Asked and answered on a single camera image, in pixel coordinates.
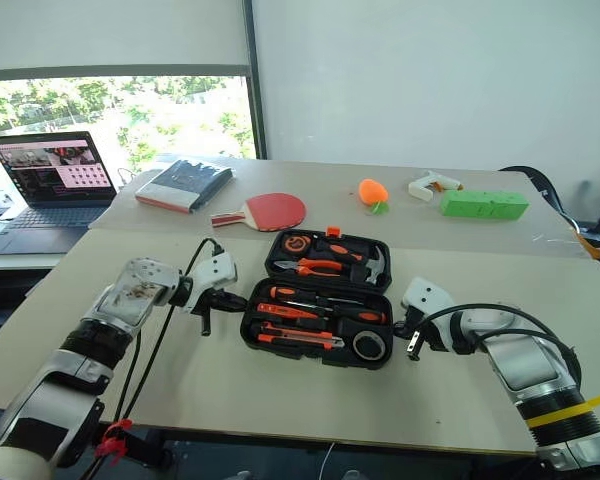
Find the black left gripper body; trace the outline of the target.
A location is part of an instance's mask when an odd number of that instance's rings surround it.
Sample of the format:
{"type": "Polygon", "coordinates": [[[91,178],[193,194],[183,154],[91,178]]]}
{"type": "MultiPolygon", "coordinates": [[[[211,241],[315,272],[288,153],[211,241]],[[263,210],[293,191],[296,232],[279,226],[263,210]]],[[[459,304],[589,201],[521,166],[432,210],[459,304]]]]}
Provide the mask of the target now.
{"type": "Polygon", "coordinates": [[[195,314],[209,315],[212,310],[224,311],[228,305],[224,290],[209,290],[199,297],[195,305],[195,314]]]}

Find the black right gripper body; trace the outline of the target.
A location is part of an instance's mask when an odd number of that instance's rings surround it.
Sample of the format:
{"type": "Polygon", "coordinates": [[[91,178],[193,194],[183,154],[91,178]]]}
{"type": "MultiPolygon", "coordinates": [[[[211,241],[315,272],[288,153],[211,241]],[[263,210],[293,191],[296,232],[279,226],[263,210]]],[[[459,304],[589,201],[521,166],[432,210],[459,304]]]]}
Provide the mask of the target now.
{"type": "Polygon", "coordinates": [[[436,339],[435,329],[432,324],[425,320],[427,315],[416,307],[408,307],[405,313],[404,321],[411,327],[411,336],[405,337],[408,343],[415,331],[421,332],[422,345],[430,344],[436,339]]]}

